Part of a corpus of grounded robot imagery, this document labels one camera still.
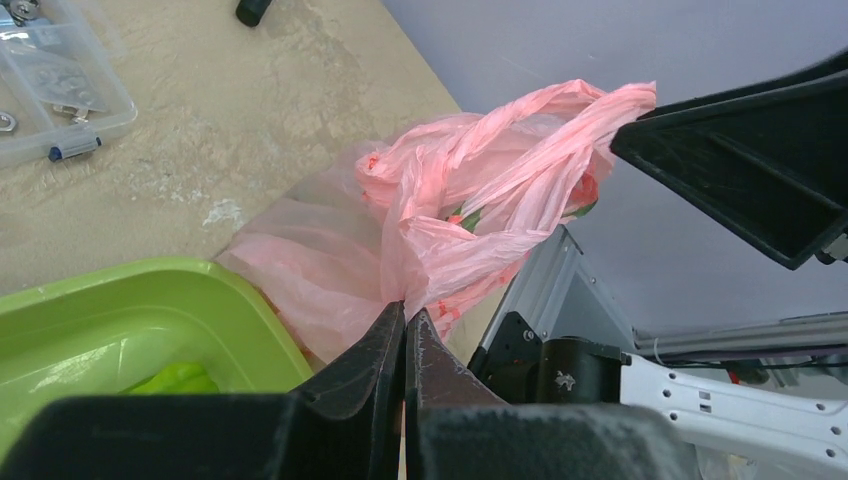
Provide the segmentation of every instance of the cable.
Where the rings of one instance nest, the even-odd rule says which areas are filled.
[[[833,367],[848,367],[848,362],[837,363],[816,363],[816,360],[808,360],[800,363],[789,363],[786,365],[743,365],[736,361],[728,361],[724,363],[708,363],[708,362],[685,362],[680,364],[666,363],[668,368],[715,368],[719,370],[728,370],[731,367],[738,365],[741,368],[749,370],[791,370],[793,368],[833,368]]]

